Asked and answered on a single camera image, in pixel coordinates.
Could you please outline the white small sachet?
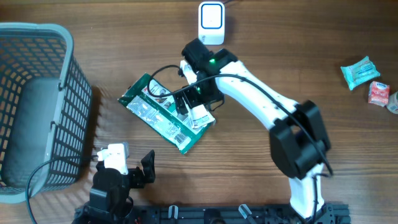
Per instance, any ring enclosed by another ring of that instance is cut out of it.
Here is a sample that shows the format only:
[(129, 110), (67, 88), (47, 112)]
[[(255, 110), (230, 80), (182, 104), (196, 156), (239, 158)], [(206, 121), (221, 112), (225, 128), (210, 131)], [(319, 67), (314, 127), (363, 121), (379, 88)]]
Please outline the white small sachet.
[(207, 124), (214, 123), (215, 118), (211, 113), (205, 108), (204, 105), (196, 106), (188, 110), (189, 117), (192, 121), (192, 128), (198, 129)]

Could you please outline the green 3M package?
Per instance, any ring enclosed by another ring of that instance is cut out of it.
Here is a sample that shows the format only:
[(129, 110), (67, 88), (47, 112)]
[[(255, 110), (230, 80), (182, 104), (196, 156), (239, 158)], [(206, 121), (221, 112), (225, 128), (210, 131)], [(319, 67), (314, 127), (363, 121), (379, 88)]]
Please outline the green 3M package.
[[(161, 97), (150, 96), (148, 87), (152, 93)], [(211, 124), (193, 128), (188, 115), (177, 113), (174, 98), (162, 96), (168, 92), (168, 89), (145, 73), (126, 90), (118, 101), (166, 141), (176, 146), (181, 154), (186, 154)]]

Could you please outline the teal tissue pack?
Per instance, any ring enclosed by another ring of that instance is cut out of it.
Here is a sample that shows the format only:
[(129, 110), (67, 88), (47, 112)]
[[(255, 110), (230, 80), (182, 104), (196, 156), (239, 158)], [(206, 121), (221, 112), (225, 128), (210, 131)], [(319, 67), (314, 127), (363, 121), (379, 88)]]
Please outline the teal tissue pack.
[(340, 68), (351, 91), (358, 85), (381, 76), (368, 56), (354, 65)]

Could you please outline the red small packet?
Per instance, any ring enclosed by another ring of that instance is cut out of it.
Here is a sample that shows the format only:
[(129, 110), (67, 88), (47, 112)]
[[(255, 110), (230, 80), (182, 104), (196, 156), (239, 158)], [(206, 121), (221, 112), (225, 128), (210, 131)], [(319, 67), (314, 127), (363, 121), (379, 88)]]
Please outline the red small packet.
[(384, 107), (389, 102), (390, 86), (373, 81), (369, 86), (368, 103)]

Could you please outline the green lid jar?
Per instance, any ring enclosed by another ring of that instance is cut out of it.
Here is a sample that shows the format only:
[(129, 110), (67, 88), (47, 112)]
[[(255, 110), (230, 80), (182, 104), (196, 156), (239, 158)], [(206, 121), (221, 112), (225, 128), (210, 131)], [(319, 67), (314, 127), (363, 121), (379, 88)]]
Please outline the green lid jar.
[(398, 92), (393, 93), (392, 95), (389, 96), (389, 101), (388, 104), (386, 105), (386, 108), (394, 114), (398, 114)]

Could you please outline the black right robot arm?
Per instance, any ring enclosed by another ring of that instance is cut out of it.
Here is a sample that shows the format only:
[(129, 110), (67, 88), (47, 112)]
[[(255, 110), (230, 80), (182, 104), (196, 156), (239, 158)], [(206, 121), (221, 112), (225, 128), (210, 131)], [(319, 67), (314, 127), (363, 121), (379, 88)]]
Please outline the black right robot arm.
[(305, 221), (315, 223), (324, 206), (320, 177), (331, 144), (317, 105), (284, 97), (256, 78), (237, 56), (226, 49), (214, 53), (194, 39), (182, 50), (179, 75), (188, 85), (175, 91), (177, 111), (203, 116), (211, 104), (230, 96), (252, 113), (268, 130), (271, 158), (289, 178), (290, 206)]

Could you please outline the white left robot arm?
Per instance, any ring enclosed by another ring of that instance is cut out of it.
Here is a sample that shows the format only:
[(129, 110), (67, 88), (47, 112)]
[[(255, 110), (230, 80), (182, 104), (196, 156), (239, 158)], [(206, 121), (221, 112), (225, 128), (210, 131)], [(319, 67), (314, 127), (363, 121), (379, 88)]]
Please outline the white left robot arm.
[(142, 189), (155, 181), (155, 152), (151, 150), (142, 160), (141, 167), (128, 169), (127, 174), (105, 168), (103, 162), (96, 166), (89, 201), (75, 210), (73, 224), (133, 223), (134, 201), (131, 189)]

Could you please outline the white barcode scanner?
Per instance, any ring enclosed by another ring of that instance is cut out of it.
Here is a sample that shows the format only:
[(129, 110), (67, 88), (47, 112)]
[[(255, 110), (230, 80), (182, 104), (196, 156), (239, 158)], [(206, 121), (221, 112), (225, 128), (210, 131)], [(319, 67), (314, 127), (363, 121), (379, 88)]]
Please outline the white barcode scanner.
[(205, 45), (221, 45), (225, 36), (225, 7), (220, 1), (204, 1), (198, 7), (198, 38)]

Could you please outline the grey plastic basket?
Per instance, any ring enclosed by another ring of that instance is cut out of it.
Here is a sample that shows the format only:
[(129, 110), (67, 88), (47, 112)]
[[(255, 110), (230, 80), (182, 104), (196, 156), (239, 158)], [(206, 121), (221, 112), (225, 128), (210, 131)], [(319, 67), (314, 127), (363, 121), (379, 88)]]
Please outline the grey plastic basket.
[(92, 89), (69, 31), (1, 24), (1, 202), (69, 187), (80, 176)]

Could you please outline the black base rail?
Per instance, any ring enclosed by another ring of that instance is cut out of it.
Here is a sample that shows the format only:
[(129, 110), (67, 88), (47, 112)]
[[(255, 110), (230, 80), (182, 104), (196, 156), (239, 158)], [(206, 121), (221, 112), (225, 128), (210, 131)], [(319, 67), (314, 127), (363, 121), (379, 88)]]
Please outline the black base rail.
[(317, 212), (316, 221), (301, 218), (287, 204), (238, 207), (169, 207), (134, 206), (117, 221), (104, 219), (106, 213), (89, 212), (88, 206), (75, 210), (72, 223), (323, 223), (349, 224), (348, 205), (326, 203)]

